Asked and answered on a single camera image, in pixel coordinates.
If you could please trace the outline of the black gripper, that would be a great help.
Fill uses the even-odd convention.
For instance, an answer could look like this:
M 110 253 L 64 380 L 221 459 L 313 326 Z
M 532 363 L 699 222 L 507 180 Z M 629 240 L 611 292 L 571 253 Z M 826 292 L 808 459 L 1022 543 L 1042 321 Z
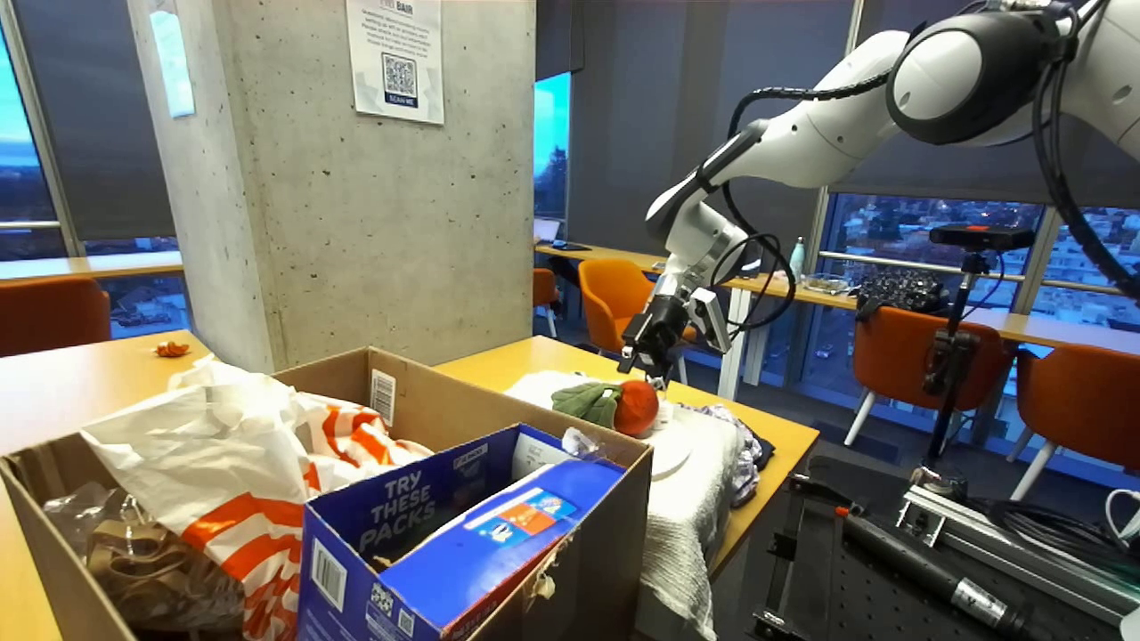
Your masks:
M 621 368 L 665 376 L 687 321 L 706 342 L 731 342 L 716 290 L 736 272 L 749 236 L 699 195 L 660 195 L 643 222 L 661 236 L 665 264 L 653 300 L 622 326 Z

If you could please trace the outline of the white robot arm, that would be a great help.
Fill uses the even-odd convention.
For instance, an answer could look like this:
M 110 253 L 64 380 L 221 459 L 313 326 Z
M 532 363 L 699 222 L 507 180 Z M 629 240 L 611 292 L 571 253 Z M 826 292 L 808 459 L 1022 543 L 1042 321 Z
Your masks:
M 1065 185 L 1048 127 L 1070 113 L 1122 154 L 1140 157 L 1140 0 L 983 0 L 913 31 L 877 31 L 832 64 L 775 119 L 736 127 L 643 213 L 665 264 L 653 300 L 621 336 L 622 370 L 661 380 L 683 326 L 719 353 L 732 336 L 716 309 L 716 290 L 741 267 L 754 236 L 719 213 L 708 195 L 732 178 L 819 188 L 851 173 L 895 132 L 933 145 L 1038 142 L 1048 195 L 1090 264 L 1124 296 L 1135 279 L 1090 232 Z

